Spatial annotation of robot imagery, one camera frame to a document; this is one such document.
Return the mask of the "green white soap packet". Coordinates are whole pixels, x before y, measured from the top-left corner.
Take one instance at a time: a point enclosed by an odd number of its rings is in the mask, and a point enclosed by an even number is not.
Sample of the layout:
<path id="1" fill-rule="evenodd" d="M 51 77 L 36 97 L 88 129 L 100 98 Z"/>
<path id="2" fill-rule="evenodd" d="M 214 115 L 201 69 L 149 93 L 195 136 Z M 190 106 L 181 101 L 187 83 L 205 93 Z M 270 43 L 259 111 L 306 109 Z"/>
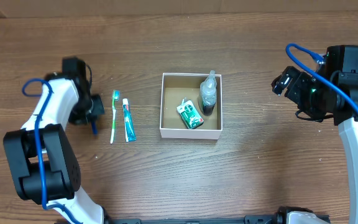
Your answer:
<path id="1" fill-rule="evenodd" d="M 177 112 L 188 129 L 196 129 L 204 123 L 204 119 L 199 114 L 195 105 L 187 98 L 177 106 Z"/>

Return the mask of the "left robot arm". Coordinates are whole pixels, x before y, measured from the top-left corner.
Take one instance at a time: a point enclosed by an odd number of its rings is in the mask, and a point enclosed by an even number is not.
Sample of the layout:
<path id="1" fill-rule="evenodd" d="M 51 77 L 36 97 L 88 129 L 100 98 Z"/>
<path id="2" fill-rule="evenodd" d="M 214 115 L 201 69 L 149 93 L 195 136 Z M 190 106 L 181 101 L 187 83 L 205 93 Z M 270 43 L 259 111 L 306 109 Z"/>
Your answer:
<path id="1" fill-rule="evenodd" d="M 56 210 L 68 223 L 110 223 L 105 209 L 81 186 L 81 170 L 65 134 L 80 101 L 74 80 L 38 80 L 42 92 L 30 118 L 5 134 L 3 146 L 15 190 L 44 210 Z"/>

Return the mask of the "clear dark spray bottle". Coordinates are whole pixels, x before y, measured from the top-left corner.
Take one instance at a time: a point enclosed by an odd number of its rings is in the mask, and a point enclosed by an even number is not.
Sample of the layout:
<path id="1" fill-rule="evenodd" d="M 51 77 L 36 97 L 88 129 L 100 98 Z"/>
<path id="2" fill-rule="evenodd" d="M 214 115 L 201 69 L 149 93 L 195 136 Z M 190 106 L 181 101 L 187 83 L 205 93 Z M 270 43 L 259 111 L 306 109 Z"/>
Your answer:
<path id="1" fill-rule="evenodd" d="M 205 116 L 213 113 L 216 104 L 216 74 L 211 70 L 205 81 L 200 84 L 200 93 L 198 96 L 198 105 Z"/>

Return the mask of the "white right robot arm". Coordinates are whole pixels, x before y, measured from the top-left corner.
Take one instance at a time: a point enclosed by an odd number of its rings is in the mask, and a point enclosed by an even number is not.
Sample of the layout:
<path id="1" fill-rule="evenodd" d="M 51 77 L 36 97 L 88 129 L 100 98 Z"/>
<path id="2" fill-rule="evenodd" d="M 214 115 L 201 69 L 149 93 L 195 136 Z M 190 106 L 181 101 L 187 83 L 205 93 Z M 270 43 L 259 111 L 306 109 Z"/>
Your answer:
<path id="1" fill-rule="evenodd" d="M 343 72 L 322 68 L 319 78 L 288 66 L 272 82 L 272 91 L 284 95 L 306 113 L 310 121 L 333 117 L 346 155 L 350 214 L 358 223 L 358 70 Z"/>

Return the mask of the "blue disposable razor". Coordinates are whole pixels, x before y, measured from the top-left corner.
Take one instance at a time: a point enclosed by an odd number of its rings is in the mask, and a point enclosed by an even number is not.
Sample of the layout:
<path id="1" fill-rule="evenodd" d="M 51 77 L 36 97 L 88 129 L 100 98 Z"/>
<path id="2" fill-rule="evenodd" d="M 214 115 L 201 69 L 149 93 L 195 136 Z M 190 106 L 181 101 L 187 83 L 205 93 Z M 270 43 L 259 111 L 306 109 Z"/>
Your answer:
<path id="1" fill-rule="evenodd" d="M 92 128 L 92 132 L 94 135 L 97 135 L 98 134 L 98 129 L 96 127 L 96 123 L 93 121 L 91 122 L 91 128 Z"/>

